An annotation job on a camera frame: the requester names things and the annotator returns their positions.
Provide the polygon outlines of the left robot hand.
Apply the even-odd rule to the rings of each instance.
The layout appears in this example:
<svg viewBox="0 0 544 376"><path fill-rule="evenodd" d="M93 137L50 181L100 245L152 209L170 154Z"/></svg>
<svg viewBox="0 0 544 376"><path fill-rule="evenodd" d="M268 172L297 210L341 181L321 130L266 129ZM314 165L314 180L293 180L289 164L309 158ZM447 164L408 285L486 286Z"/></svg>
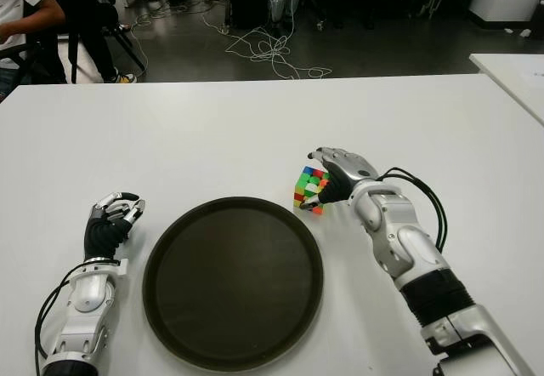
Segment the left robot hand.
<svg viewBox="0 0 544 376"><path fill-rule="evenodd" d="M145 210L145 200L130 192L114 191L90 210L84 232L84 260L114 259Z"/></svg>

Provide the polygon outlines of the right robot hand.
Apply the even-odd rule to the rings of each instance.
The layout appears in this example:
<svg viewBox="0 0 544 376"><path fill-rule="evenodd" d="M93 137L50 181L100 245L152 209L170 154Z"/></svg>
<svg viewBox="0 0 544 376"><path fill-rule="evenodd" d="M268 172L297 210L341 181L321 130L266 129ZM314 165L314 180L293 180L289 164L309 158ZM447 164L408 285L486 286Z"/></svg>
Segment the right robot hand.
<svg viewBox="0 0 544 376"><path fill-rule="evenodd" d="M319 194L301 202L299 207L302 210L348 200L361 181L377 180L379 177L376 169L365 158L344 149L319 147L308 154L308 159L319 161L329 173L330 179Z"/></svg>

